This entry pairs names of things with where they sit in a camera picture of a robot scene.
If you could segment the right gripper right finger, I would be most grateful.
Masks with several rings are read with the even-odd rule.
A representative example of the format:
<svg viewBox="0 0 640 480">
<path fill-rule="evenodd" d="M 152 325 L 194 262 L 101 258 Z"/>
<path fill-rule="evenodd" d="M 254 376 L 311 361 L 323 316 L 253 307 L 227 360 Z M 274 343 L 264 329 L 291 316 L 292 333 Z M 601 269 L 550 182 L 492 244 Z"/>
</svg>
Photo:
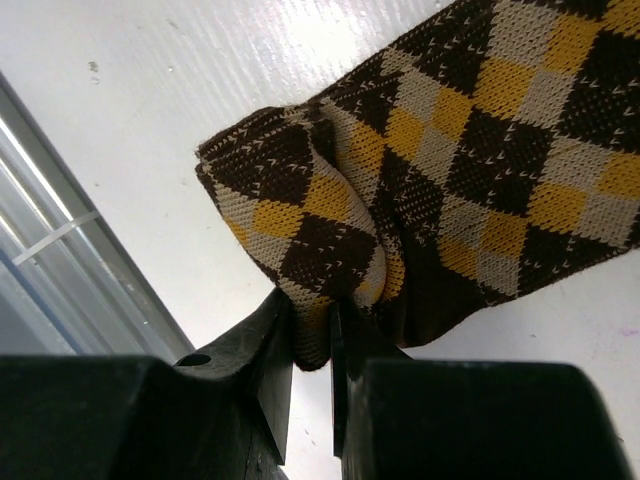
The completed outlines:
<svg viewBox="0 0 640 480">
<path fill-rule="evenodd" d="M 567 364 L 417 360 L 350 302 L 329 313 L 346 479 L 629 479 L 593 383 Z"/>
</svg>

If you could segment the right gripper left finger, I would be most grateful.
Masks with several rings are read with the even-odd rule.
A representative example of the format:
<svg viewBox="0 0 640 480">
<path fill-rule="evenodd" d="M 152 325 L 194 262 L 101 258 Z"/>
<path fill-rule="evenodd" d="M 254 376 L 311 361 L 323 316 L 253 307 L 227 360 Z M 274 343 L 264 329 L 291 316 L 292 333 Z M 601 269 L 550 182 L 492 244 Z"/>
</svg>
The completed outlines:
<svg viewBox="0 0 640 480">
<path fill-rule="evenodd" d="M 5 356 L 5 479 L 280 479 L 292 309 L 271 292 L 175 364 L 153 356 Z"/>
</svg>

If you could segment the brown argyle sock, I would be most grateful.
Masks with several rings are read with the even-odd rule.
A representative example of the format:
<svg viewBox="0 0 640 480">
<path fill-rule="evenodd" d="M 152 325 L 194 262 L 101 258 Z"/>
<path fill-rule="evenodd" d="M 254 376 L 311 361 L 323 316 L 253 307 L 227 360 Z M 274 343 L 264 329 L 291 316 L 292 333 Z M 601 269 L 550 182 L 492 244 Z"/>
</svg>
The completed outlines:
<svg viewBox="0 0 640 480">
<path fill-rule="evenodd" d="M 456 1 L 196 174 L 291 300 L 294 359 L 349 299 L 395 345 L 639 245 L 639 5 Z"/>
</svg>

